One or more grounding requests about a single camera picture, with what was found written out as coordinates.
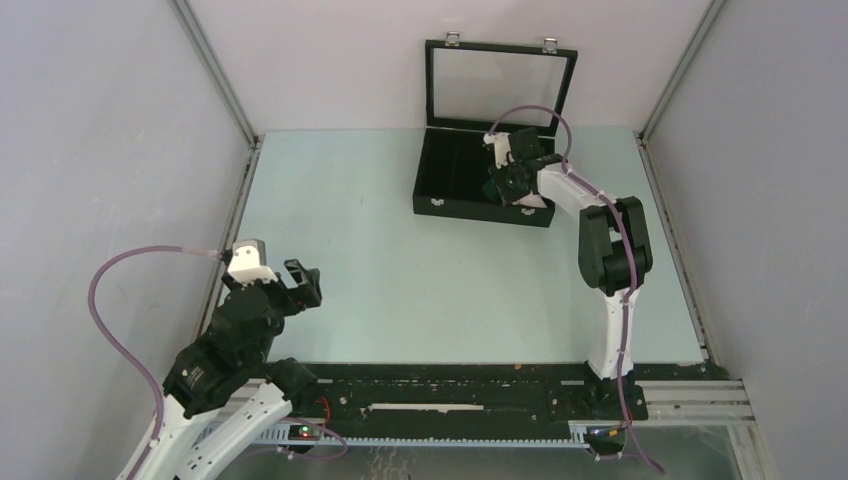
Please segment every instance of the white wall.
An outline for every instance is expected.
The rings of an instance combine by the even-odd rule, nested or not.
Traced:
[[[86,308],[125,249],[216,247],[247,147],[168,3],[0,2],[0,465],[113,478],[153,399]],[[163,379],[192,336],[206,259],[139,258],[98,303]]]
[[[640,129],[708,0],[195,0],[261,131],[422,127],[424,40],[534,44],[580,58],[575,125]]]
[[[782,478],[845,478],[848,3],[730,2],[652,140]]]

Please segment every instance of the black bracket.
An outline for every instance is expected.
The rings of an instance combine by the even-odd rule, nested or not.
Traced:
[[[300,416],[312,408],[317,398],[318,377],[294,358],[279,360],[267,366],[265,376],[292,402],[292,415]]]
[[[624,401],[633,420],[648,419],[648,405],[642,387],[636,385],[635,375],[630,371],[622,377]],[[570,389],[562,386],[559,396],[565,397],[571,418],[596,420],[624,420],[621,401],[618,397],[618,384],[614,378],[600,379],[586,362],[583,365],[583,388]]]
[[[615,208],[621,214],[636,260],[636,285],[645,282],[654,257],[648,240],[645,209],[636,197],[619,198]],[[621,239],[613,241],[610,230],[618,225],[608,206],[591,206],[580,211],[580,234],[577,263],[583,280],[607,296],[630,286],[630,266]]]
[[[173,395],[183,406],[186,418],[223,407],[249,378],[265,376],[265,361],[285,318],[321,305],[320,272],[305,269],[297,260],[286,261],[285,267],[297,283],[292,288],[279,274],[276,282],[251,285],[241,285],[227,274],[222,277],[230,293],[212,312],[206,331],[177,354],[162,385],[165,395]],[[298,381],[314,380],[298,367],[294,359],[278,362],[269,375],[279,379],[275,372],[283,371]],[[289,395],[292,388],[282,390]]]
[[[489,167],[492,183],[504,205],[511,205],[531,193],[538,194],[539,171],[562,161],[562,155],[558,153],[545,155],[535,128],[511,133],[509,148],[512,163],[502,168],[497,168],[496,165]]]

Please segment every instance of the glass panel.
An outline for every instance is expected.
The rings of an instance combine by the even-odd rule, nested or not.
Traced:
[[[554,108],[567,58],[437,48],[433,51],[436,117],[494,121],[519,105]],[[547,126],[551,116],[517,112],[509,123]]]
[[[640,428],[646,452],[666,469],[666,479],[740,478],[727,430],[721,427]],[[335,447],[315,448],[328,455]],[[625,451],[632,452],[632,447]],[[353,447],[332,462],[286,461],[274,454],[236,459],[219,480],[299,478],[303,480],[380,478],[392,480],[653,480],[641,461],[595,462],[576,448]]]

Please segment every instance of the gray wall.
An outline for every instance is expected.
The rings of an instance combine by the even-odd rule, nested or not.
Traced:
[[[848,3],[730,2],[651,149],[782,478],[845,478]]]
[[[0,476],[113,478],[153,399],[88,282],[128,248],[216,247],[247,147],[165,0],[0,2],[0,112]],[[159,378],[213,267],[163,255],[98,293]]]

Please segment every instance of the cable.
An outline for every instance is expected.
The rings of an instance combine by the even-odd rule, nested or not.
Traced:
[[[493,123],[492,126],[489,127],[489,132],[488,132],[489,135],[495,133],[495,129],[498,128],[498,125],[500,125],[500,123],[503,121],[504,118],[512,115],[515,112],[520,112],[522,110],[541,110],[543,112],[550,113],[551,115],[554,116],[554,118],[559,120],[559,123],[561,123],[563,128],[565,128],[565,134],[568,137],[568,141],[566,142],[566,145],[565,145],[565,152],[562,154],[563,160],[567,159],[568,154],[571,153],[571,145],[574,142],[574,139],[571,136],[571,127],[568,126],[568,122],[566,122],[565,118],[563,118],[562,115],[557,113],[556,110],[550,109],[548,107],[544,107],[542,105],[522,105],[520,107],[510,108],[509,110],[502,113],[501,116],[498,117],[497,120],[495,120],[495,123]]]
[[[315,400],[315,403],[324,404],[324,411],[326,412],[324,416],[324,426],[326,426],[328,423],[330,423],[330,417],[333,414],[333,412],[330,410],[330,401],[327,400],[327,397],[321,397],[318,400]]]
[[[133,354],[130,353],[130,351],[127,350],[114,335],[112,335],[112,332],[109,331],[106,324],[103,323],[103,319],[100,318],[100,313],[97,312],[97,305],[94,302],[94,297],[97,293],[97,284],[100,283],[100,279],[103,277],[103,274],[112,268],[112,266],[121,260],[141,255],[143,253],[152,252],[187,253],[201,257],[221,258],[221,254],[215,250],[183,248],[170,245],[155,245],[152,247],[136,248],[117,255],[104,263],[99,269],[97,269],[97,272],[91,279],[91,284],[88,286],[88,311],[91,313],[91,318],[94,320],[94,324],[97,325],[97,329],[100,330],[100,333],[103,334],[106,341],[109,342],[109,344],[112,345],[118,353],[123,355],[123,357],[127,359],[127,361],[130,362],[136,370],[138,370],[138,373],[144,377],[144,380],[147,381],[147,385],[150,387],[150,391],[153,392],[153,396],[156,399],[156,422],[153,424],[153,432],[150,434],[150,442],[148,442],[144,447],[144,450],[142,450],[141,455],[138,457],[138,460],[136,460],[127,475],[126,480],[132,480],[135,478],[136,474],[138,474],[138,471],[141,469],[141,465],[144,464],[144,460],[147,459],[148,455],[150,455],[150,450],[153,448],[152,445],[155,445],[156,442],[159,441],[159,432],[162,430],[162,422],[164,421],[165,416],[165,400],[162,396],[162,392],[159,390],[159,384],[156,382],[153,374],[150,373],[150,370],[148,370],[137,358],[135,358],[135,356],[133,356]]]
[[[253,456],[256,456],[256,455],[264,455],[266,453],[277,453],[277,454],[285,453],[290,458],[294,457],[294,458],[302,458],[304,460],[316,460],[316,461],[321,461],[321,462],[328,462],[330,460],[335,460],[337,458],[343,457],[347,453],[347,451],[350,449],[350,447],[348,446],[344,437],[342,437],[338,433],[330,430],[327,427],[317,425],[317,424],[314,424],[312,422],[307,422],[306,420],[303,420],[302,418],[295,418],[295,417],[285,417],[285,418],[280,419],[280,421],[281,422],[288,422],[288,423],[296,423],[298,425],[306,425],[308,427],[319,430],[323,434],[328,435],[328,436],[333,437],[336,440],[338,440],[339,443],[341,443],[341,445],[342,445],[342,451],[334,453],[332,455],[310,455],[308,453],[293,452],[291,450],[287,450],[286,448],[284,448],[281,445],[277,445],[275,447],[263,447],[263,448],[258,448],[256,450],[252,450],[248,453],[245,453],[244,455],[241,455],[239,457],[239,460],[243,460],[245,458],[253,457]]]
[[[609,207],[610,212],[612,213],[613,218],[615,219],[616,227],[618,227],[618,232],[621,234],[621,241],[624,244],[624,253],[627,256],[627,264],[630,268],[630,288],[628,288],[627,292],[624,293],[622,298],[622,327],[621,327],[621,345],[618,349],[618,362],[616,362],[616,387],[618,389],[618,400],[621,403],[621,415],[624,417],[624,423],[630,430],[630,438],[633,439],[633,445],[636,446],[636,451],[639,453],[639,457],[646,464],[651,466],[657,473],[660,475],[665,475],[665,469],[662,465],[660,465],[656,460],[652,459],[645,453],[645,450],[642,448],[642,445],[639,443],[639,438],[636,436],[636,432],[631,428],[633,426],[633,418],[630,416],[629,409],[627,408],[627,401],[624,398],[624,382],[622,380],[622,370],[624,365],[624,354],[627,349],[627,335],[630,329],[630,297],[633,293],[636,292],[638,286],[636,285],[636,260],[633,257],[633,248],[630,246],[630,237],[627,235],[627,230],[624,226],[624,221],[621,219],[621,213],[615,207],[615,202],[612,201],[606,194],[595,188],[591,183],[582,178],[571,165],[568,163],[568,154],[571,152],[571,145],[573,142],[573,138],[571,135],[571,128],[568,126],[568,122],[565,121],[565,118],[562,115],[558,114],[554,110],[544,107],[542,105],[522,105],[520,107],[515,107],[507,110],[497,120],[492,124],[492,127],[489,128],[489,133],[493,133],[498,124],[508,115],[513,112],[517,112],[520,110],[541,110],[543,112],[550,113],[554,117],[556,117],[562,126],[565,128],[566,134],[568,135],[568,145],[566,146],[565,153],[562,156],[562,171],[565,173],[567,177],[573,179],[578,185],[580,185],[583,190],[593,195],[594,197],[600,199],[607,207]]]

